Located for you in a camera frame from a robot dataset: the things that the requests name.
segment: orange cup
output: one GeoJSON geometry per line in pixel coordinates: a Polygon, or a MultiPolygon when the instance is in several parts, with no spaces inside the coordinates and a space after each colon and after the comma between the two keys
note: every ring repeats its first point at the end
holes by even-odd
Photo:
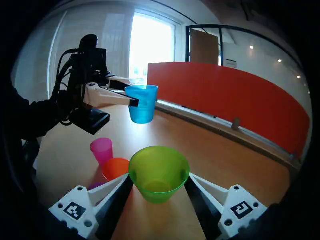
{"type": "Polygon", "coordinates": [[[102,166],[103,176],[111,181],[128,172],[129,161],[125,158],[111,158],[102,166]]]}

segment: plastic cup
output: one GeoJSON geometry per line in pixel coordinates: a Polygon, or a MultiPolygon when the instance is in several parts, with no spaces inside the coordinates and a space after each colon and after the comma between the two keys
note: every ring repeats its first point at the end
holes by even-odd
{"type": "Polygon", "coordinates": [[[97,138],[90,144],[90,150],[100,166],[113,158],[112,141],[109,138],[97,138]]]}
{"type": "Polygon", "coordinates": [[[145,200],[167,201],[188,179],[186,158],[165,146],[152,146],[138,151],[129,162],[129,176],[145,200]]]}
{"type": "Polygon", "coordinates": [[[158,87],[138,85],[125,87],[124,90],[127,96],[139,99],[137,107],[129,106],[131,120],[139,124],[151,122],[156,106],[158,87]]]}
{"type": "Polygon", "coordinates": [[[124,158],[111,158],[102,166],[103,176],[111,181],[128,172],[129,161],[124,158]]]}

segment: white curtain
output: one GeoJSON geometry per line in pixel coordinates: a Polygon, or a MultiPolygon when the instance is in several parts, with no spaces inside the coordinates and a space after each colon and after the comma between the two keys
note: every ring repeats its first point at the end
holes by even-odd
{"type": "Polygon", "coordinates": [[[13,86],[31,102],[48,98],[48,57],[61,17],[62,14],[58,14],[39,24],[24,44],[12,71],[13,86]]]}
{"type": "MultiPolygon", "coordinates": [[[[108,70],[118,76],[128,77],[133,15],[134,7],[109,3],[86,4],[68,9],[52,47],[49,92],[52,92],[54,86],[60,56],[67,49],[77,48],[80,39],[87,34],[95,34],[99,38],[97,47],[107,49],[108,70]]],[[[67,59],[68,56],[63,59],[61,66],[67,59]]]]}

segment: green cup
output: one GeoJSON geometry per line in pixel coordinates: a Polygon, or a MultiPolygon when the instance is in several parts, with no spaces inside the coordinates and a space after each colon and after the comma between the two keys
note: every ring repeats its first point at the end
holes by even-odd
{"type": "Polygon", "coordinates": [[[165,146],[152,146],[138,151],[129,163],[129,176],[145,200],[167,201],[188,179],[186,158],[165,146]]]}

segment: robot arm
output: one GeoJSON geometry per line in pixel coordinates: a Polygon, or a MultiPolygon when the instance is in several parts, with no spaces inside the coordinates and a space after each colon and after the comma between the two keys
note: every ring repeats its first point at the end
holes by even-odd
{"type": "Polygon", "coordinates": [[[108,113],[97,108],[107,104],[137,106],[139,102],[136,98],[110,90],[110,87],[124,90],[129,84],[109,80],[111,74],[106,66],[106,49],[96,48],[97,42],[96,35],[88,34],[81,39],[79,48],[63,53],[58,63],[56,83],[51,97],[61,110],[61,124],[75,124],[91,134],[95,134],[110,119],[108,113]],[[62,58],[66,54],[72,55],[60,71],[62,58]],[[72,105],[64,106],[63,103],[59,103],[62,93],[60,85],[69,73],[66,93],[70,96],[72,105]]]}

